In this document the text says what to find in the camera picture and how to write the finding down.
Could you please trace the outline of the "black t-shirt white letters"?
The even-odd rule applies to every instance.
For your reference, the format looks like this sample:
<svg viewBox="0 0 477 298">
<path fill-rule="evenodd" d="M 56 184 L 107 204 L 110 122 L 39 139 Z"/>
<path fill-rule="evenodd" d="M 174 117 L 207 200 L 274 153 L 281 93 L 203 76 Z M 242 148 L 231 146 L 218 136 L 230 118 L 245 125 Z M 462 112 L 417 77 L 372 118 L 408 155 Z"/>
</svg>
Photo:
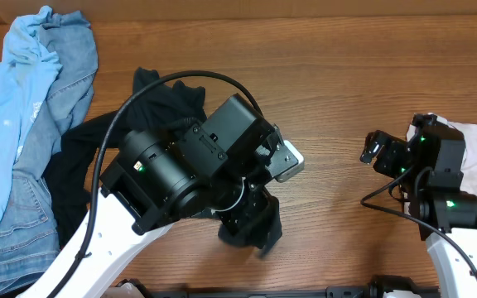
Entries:
<svg viewBox="0 0 477 298">
<path fill-rule="evenodd" d="M 164 128 L 184 118 L 207 119 L 204 111 L 205 89 L 191 88 L 177 80 L 171 87 L 162 84 L 133 103 L 115 125 L 108 141 L 109 148 L 131 130 Z M 65 132 L 61 137 L 61 151 L 51 157 L 43 178 L 52 198 L 52 211 L 57 223 L 59 243 L 64 247 L 88 212 L 91 194 L 84 188 L 85 177 L 115 112 L 93 118 Z M 260 249 L 260 258 L 275 244 L 229 244 Z"/>
</svg>

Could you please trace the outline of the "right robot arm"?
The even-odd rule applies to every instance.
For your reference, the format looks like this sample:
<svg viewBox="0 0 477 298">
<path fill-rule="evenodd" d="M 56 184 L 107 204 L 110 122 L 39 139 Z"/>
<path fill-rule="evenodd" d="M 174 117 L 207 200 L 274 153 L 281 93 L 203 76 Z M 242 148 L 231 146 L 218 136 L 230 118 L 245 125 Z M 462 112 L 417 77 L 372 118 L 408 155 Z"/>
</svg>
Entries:
<svg viewBox="0 0 477 298">
<path fill-rule="evenodd" d="M 402 276 L 376 276 L 365 297 L 477 297 L 477 196 L 461 190 L 464 134 L 435 114 L 413 117 L 406 139 L 370 132 L 360 160 L 391 178 L 379 188 L 405 194 L 398 217 L 419 227 L 439 285 L 417 286 Z"/>
</svg>

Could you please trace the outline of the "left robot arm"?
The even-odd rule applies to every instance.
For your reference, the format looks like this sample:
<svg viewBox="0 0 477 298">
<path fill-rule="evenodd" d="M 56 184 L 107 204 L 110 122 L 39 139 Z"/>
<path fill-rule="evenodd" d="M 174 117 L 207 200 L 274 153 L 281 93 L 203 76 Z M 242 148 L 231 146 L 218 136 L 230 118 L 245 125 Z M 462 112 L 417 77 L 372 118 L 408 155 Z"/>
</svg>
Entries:
<svg viewBox="0 0 477 298">
<path fill-rule="evenodd" d="M 99 297 L 145 247 L 172 225 L 215 216 L 221 240 L 270 250 L 281 237 L 277 199 L 267 192 L 303 157 L 243 98 L 227 99 L 206 121 L 184 120 L 176 140 L 130 132 L 101 175 L 98 209 L 68 242 L 28 297 Z"/>
</svg>

